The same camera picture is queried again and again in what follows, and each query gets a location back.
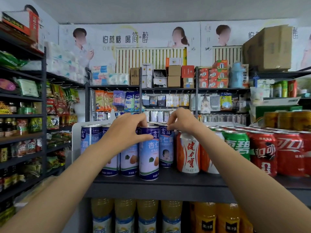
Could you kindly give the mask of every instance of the blue and white can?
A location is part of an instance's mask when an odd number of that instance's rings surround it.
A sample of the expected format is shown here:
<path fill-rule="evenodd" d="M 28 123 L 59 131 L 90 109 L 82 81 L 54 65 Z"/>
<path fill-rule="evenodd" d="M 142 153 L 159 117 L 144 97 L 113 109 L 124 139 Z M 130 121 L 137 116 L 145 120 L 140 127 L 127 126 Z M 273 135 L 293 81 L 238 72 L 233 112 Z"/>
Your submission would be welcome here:
<path fill-rule="evenodd" d="M 102 127 L 100 125 L 87 125 L 81 127 L 81 154 L 91 144 L 95 144 L 102 137 Z"/>
<path fill-rule="evenodd" d="M 155 180 L 159 176 L 159 127 L 141 127 L 139 133 L 153 135 L 153 140 L 139 143 L 139 176 L 143 180 Z"/>
<path fill-rule="evenodd" d="M 121 151 L 121 174 L 124 176 L 135 176 L 138 173 L 138 144 Z"/>
<path fill-rule="evenodd" d="M 167 125 L 159 125 L 159 158 L 162 167 L 171 167 L 174 161 L 174 131 L 168 131 Z"/>
<path fill-rule="evenodd" d="M 110 128 L 110 125 L 102 125 L 102 135 Z M 117 154 L 111 160 L 108 161 L 105 167 L 101 170 L 102 175 L 104 176 L 115 176 L 120 171 L 120 154 Z"/>

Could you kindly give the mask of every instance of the radiator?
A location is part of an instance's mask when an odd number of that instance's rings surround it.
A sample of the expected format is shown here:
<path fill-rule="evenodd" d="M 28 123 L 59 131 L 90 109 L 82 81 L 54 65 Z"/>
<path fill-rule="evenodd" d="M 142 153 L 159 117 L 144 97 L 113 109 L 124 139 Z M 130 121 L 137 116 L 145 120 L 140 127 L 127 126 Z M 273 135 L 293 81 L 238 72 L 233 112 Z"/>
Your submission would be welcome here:
<path fill-rule="evenodd" d="M 243 62 L 242 46 L 213 46 L 213 63 L 216 60 L 228 60 L 228 66 Z"/>
<path fill-rule="evenodd" d="M 184 47 L 116 48 L 116 73 L 128 74 L 130 68 L 152 63 L 154 69 L 165 69 L 167 57 L 184 58 Z"/>

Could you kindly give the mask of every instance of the white shirt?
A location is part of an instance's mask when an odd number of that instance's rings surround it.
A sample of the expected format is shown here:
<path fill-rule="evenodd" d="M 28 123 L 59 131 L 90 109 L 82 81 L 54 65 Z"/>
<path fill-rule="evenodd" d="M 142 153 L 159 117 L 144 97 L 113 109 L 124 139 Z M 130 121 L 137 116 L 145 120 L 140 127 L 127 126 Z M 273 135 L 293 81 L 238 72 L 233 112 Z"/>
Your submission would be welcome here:
<path fill-rule="evenodd" d="M 90 61 L 87 58 L 89 52 L 84 47 L 80 49 L 77 45 L 75 45 L 72 52 L 78 58 L 79 65 L 90 68 Z"/>

